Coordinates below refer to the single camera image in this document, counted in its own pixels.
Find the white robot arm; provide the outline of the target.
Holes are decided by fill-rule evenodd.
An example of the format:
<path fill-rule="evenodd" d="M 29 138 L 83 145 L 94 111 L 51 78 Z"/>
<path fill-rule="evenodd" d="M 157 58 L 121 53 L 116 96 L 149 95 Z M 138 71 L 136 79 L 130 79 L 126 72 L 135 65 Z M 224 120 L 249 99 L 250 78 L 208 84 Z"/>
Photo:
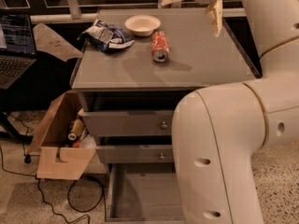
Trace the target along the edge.
<path fill-rule="evenodd" d="M 263 75 L 178 103 L 172 147 L 185 224 L 263 224 L 251 156 L 298 136 L 299 0 L 241 1 Z"/>

